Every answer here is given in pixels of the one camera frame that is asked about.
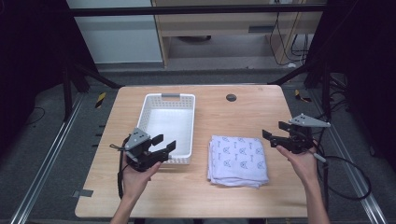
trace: black cable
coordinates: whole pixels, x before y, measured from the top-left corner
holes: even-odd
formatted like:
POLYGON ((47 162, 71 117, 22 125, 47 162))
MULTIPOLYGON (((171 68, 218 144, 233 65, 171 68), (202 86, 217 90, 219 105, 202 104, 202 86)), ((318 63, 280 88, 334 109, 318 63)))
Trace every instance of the black cable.
POLYGON ((43 111, 43 114, 40 116, 40 118, 38 118, 36 120, 33 120, 33 121, 29 122, 29 123, 26 123, 26 125, 31 125, 31 124, 37 123, 39 120, 43 119, 44 116, 46 115, 46 110, 43 107, 38 107, 37 106, 37 107, 35 107, 35 109, 40 109, 41 111, 43 111))
POLYGON ((342 107, 340 106, 340 107, 338 107, 337 109, 335 109, 337 106, 339 106, 339 105, 346 105, 346 104, 347 104, 347 100, 342 100, 342 101, 338 102, 337 104, 333 105, 333 107, 332 107, 332 112, 336 112, 336 111, 338 111, 339 109, 342 108, 342 107))
MULTIPOLYGON (((335 109, 337 106, 339 106, 339 105, 341 105, 341 104, 346 104, 346 103, 347 103, 347 100, 342 100, 342 101, 340 101, 340 102, 338 102, 338 103, 336 103, 336 104, 333 104, 332 107, 330 108, 331 112, 335 112, 335 111, 339 110, 339 108, 338 108, 337 110, 334 110, 334 109, 335 109)), ((321 118, 323 118, 323 117, 325 117, 325 116, 326 116, 326 113, 322 113, 321 115, 315 117, 315 119, 321 119, 321 118)))
POLYGON ((332 92, 332 93, 330 94, 330 97, 334 96, 335 94, 343 94, 343 95, 345 95, 346 92, 345 92, 345 91, 334 91, 334 92, 332 92))
POLYGON ((330 82, 329 83, 329 86, 334 90, 334 89, 337 89, 337 90, 341 90, 341 91, 345 91, 347 88, 345 88, 345 87, 342 87, 342 86, 339 86, 339 85, 337 85, 337 84, 335 84, 335 83, 333 83, 333 82, 330 82))
POLYGON ((335 88, 338 88, 342 91, 345 91, 347 89, 346 84, 340 82, 337 78, 330 76, 331 78, 331 83, 335 88))
POLYGON ((335 78, 332 75, 330 75, 330 77, 332 78, 332 81, 334 83, 336 83, 337 85, 339 85, 339 86, 341 86, 343 88, 346 88, 347 87, 347 76, 345 74, 342 74, 342 75, 343 75, 343 80, 344 81, 340 81, 340 80, 338 80, 338 78, 335 78))
POLYGON ((276 61, 277 65, 287 65, 287 64, 289 64, 289 63, 298 62, 298 60, 293 60, 293 59, 291 59, 291 58, 288 56, 288 53, 286 52, 285 44, 284 44, 284 42, 283 42, 283 38, 282 38, 282 35, 281 35, 281 33, 280 33, 280 29, 279 29, 279 14, 280 14, 279 12, 276 13, 276 21, 275 21, 274 29, 273 29, 273 31, 272 31, 271 34, 270 34, 270 48, 271 48, 271 51, 273 52, 273 55, 274 55, 274 58, 275 58, 275 61, 276 61), (273 36, 274 30, 276 29, 276 27, 277 27, 277 31, 278 31, 278 34, 279 34, 280 42, 281 42, 281 44, 282 44, 283 53, 285 54, 286 58, 288 58, 288 60, 289 60, 288 63, 279 63, 279 62, 277 61, 277 59, 276 59, 274 50, 273 50, 273 48, 272 48, 272 36, 273 36))
POLYGON ((293 42, 291 42, 290 51, 291 51, 291 54, 292 54, 292 55, 297 56, 297 57, 301 57, 301 56, 303 56, 304 54, 306 54, 309 50, 306 49, 307 46, 305 45, 305 42, 304 42, 304 47, 303 47, 303 49, 294 49, 294 45, 295 45, 295 43, 296 43, 297 36, 298 36, 298 35, 295 35, 294 38, 293 38, 293 42))
POLYGON ((128 166, 128 165, 126 165, 124 168, 122 168, 122 162, 123 162, 123 150, 120 152, 119 172, 117 173, 117 187, 118 187, 119 196, 120 196, 121 199, 122 199, 122 196, 123 196, 122 173, 125 170, 125 168, 128 166))
POLYGON ((366 184, 367 184, 367 188, 368 188, 368 189, 367 189, 367 192, 366 192, 364 195, 360 196, 360 197, 350 197, 350 196, 347 196, 347 195, 345 195, 345 194, 343 194, 343 193, 340 193, 339 191, 333 189, 330 185, 327 186, 327 188, 328 188, 329 190, 331 190, 331 191, 332 191, 333 193, 335 193, 336 195, 338 195, 338 196, 340 196, 340 197, 342 197, 342 198, 351 200, 351 201, 360 201, 360 200, 363 200, 363 199, 367 198, 367 197, 371 194, 371 192, 372 192, 372 185, 371 185, 370 178, 363 172, 363 170, 362 170, 358 165, 356 165, 356 164, 353 163, 352 161, 349 161, 349 160, 346 160, 346 159, 344 159, 344 158, 337 157, 337 156, 325 156, 324 158, 325 158, 326 160, 328 160, 328 159, 330 159, 330 160, 340 160, 340 161, 344 161, 344 162, 346 162, 346 163, 352 165, 355 169, 357 169, 357 170, 361 173, 361 175, 363 176, 363 178, 364 178, 364 180, 365 180, 365 182, 366 182, 366 184))
POLYGON ((324 149, 323 149, 323 145, 321 144, 321 139, 322 139, 322 135, 323 135, 324 131, 325 131, 325 128, 322 128, 322 130, 319 132, 319 133, 320 133, 320 136, 319 136, 317 142, 316 142, 316 143, 314 142, 314 147, 315 147, 315 149, 317 150, 317 153, 318 153, 320 156, 322 156, 322 157, 325 156, 325 152, 324 152, 324 149))
POLYGON ((127 149, 125 149, 125 147, 118 147, 114 144, 110 144, 110 147, 115 148, 118 151, 128 151, 127 149))
POLYGON ((329 163, 323 162, 323 194, 324 194, 324 207, 329 211, 329 163))
MULTIPOLYGON (((322 128, 322 131, 321 131, 320 134, 319 134, 319 138, 318 138, 318 140, 317 140, 317 141, 318 141, 318 146, 321 146, 321 141, 322 141, 322 138, 323 138, 324 131, 326 131, 326 128, 322 128)), ((321 153, 322 153, 322 156, 325 155, 325 152, 324 152, 324 149, 323 149, 323 148, 321 149, 321 153)))
POLYGON ((301 58, 301 60, 303 60, 302 64, 305 64, 306 55, 308 54, 308 52, 309 52, 309 50, 308 50, 308 35, 305 35, 303 56, 301 58))

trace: white cabinet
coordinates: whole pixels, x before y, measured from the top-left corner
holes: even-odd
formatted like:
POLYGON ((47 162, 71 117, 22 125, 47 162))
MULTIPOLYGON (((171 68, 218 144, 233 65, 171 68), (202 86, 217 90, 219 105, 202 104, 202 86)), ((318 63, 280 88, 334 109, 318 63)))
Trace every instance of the white cabinet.
MULTIPOLYGON (((151 7, 149 0, 67 0, 70 8, 151 7)), ((152 15, 76 17, 95 63, 161 63, 152 15)))

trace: folded cloth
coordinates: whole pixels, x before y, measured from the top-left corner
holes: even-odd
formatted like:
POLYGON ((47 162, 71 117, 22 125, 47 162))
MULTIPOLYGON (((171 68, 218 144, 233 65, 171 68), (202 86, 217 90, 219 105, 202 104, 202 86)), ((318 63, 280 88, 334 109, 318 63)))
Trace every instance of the folded cloth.
POLYGON ((268 183, 264 148, 257 138, 212 136, 207 178, 213 184, 257 189, 268 183))

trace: gray carpet floor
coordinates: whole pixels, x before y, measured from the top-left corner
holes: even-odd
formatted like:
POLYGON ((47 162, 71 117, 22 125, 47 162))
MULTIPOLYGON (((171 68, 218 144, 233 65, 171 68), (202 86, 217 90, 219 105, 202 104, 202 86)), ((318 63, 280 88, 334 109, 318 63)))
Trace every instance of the gray carpet floor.
MULTIPOLYGON (((289 69, 240 69, 240 70, 204 70, 204 71, 154 71, 104 74, 105 77, 123 85, 184 85, 184 84, 230 84, 230 83, 266 83, 284 76, 289 69)), ((100 134, 106 125, 111 107, 117 96, 117 90, 88 78, 91 89, 83 95, 81 109, 68 133, 47 181, 35 202, 28 221, 32 223, 83 223, 108 222, 105 219, 81 219, 74 210, 78 199, 72 197, 75 190, 82 189, 90 169, 100 134), (106 98, 100 108, 95 108, 101 92, 106 98)), ((305 113, 310 117, 319 115, 315 103, 295 98, 294 91, 299 89, 303 97, 314 97, 320 88, 305 90, 298 78, 283 87, 283 92, 293 116, 305 113)), ((334 95, 334 104, 343 100, 342 95, 334 95)), ((43 91, 36 97, 34 113, 31 115, 18 141, 12 147, 12 153, 1 161, 0 171, 0 223, 8 223, 18 208, 35 174, 45 159, 53 139, 61 128, 64 117, 63 88, 56 86, 43 91)), ((379 204, 388 223, 396 223, 394 207, 396 205, 396 174, 387 161, 381 157, 372 157, 369 146, 353 115, 346 111, 347 105, 341 105, 332 113, 332 125, 336 127, 354 162, 370 177, 373 196, 379 204)), ((329 134, 323 135, 322 145, 327 155, 337 155, 334 142, 329 134)), ((356 196, 346 173, 344 164, 332 161, 329 184, 347 195, 356 196)), ((330 192, 329 216, 333 223, 372 223, 360 201, 350 201, 330 192)), ((268 223, 306 223, 303 218, 274 218, 268 223)))

